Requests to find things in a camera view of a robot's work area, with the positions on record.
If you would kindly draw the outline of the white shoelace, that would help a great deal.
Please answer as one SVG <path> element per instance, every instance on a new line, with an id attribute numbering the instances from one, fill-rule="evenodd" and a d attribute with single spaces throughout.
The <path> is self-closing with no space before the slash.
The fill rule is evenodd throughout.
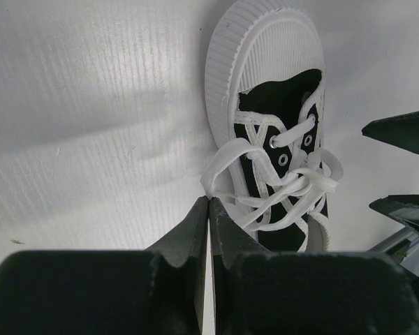
<path id="1" fill-rule="evenodd" d="M 290 162 L 296 168 L 280 177 L 272 161 L 262 146 L 254 146 L 244 138 L 236 138 L 224 144 L 210 161 L 200 179 L 206 195 L 222 195 L 234 198 L 242 204 L 254 208 L 254 211 L 242 216 L 235 222 L 249 231 L 275 231 L 287 228 L 304 214 L 317 218 L 320 210 L 316 203 L 327 193 L 333 193 L 343 177 L 343 168 L 337 157 L 330 151 L 319 148 L 310 154 L 298 149 L 298 140 L 316 125 L 315 116 L 311 115 L 300 124 L 286 130 L 281 120 L 274 115 L 263 115 L 255 112 L 236 112 L 235 123 L 244 124 L 254 129 L 257 125 L 262 132 L 268 126 L 274 126 L 281 132 L 271 139 L 273 148 L 287 147 L 293 144 Z M 278 190 L 267 199 L 221 193 L 216 190 L 217 177 L 241 156 L 252 160 L 259 176 L 265 183 Z M 299 200 L 287 211 L 287 214 L 273 224 L 258 224 L 256 220 L 268 209 L 286 198 L 293 196 Z"/>

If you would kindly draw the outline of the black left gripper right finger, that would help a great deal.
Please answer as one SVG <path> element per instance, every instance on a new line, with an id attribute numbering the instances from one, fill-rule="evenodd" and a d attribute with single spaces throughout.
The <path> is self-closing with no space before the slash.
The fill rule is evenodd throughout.
<path id="1" fill-rule="evenodd" d="M 247 234 L 229 216 L 219 198 L 209 201 L 209 233 L 214 279 L 214 317 L 217 334 L 242 334 L 244 308 L 243 278 L 238 265 L 250 253 L 269 250 Z"/>

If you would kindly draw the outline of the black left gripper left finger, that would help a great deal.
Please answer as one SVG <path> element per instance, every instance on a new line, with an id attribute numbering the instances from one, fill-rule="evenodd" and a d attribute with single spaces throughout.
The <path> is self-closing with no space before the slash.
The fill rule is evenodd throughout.
<path id="1" fill-rule="evenodd" d="M 207 197 L 199 197 L 186 217 L 152 244 L 151 334 L 201 334 L 207 251 Z"/>

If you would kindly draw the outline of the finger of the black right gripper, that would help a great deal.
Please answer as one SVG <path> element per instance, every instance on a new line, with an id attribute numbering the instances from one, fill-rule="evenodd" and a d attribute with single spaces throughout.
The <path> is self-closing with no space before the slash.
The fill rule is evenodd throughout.
<path id="1" fill-rule="evenodd" d="M 419 111 L 373 121 L 362 134 L 419 155 Z"/>
<path id="2" fill-rule="evenodd" d="M 371 202 L 369 208 L 419 235 L 419 195 L 389 195 Z"/>

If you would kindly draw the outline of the black white canvas sneaker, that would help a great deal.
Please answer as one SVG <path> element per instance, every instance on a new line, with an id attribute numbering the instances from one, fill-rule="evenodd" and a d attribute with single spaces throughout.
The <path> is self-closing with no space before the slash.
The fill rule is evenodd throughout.
<path id="1" fill-rule="evenodd" d="M 292 1 L 237 1 L 217 24 L 205 103 L 218 151 L 207 196 L 271 251 L 323 252 L 327 196 L 343 170 L 323 147 L 325 62 L 314 23 Z"/>

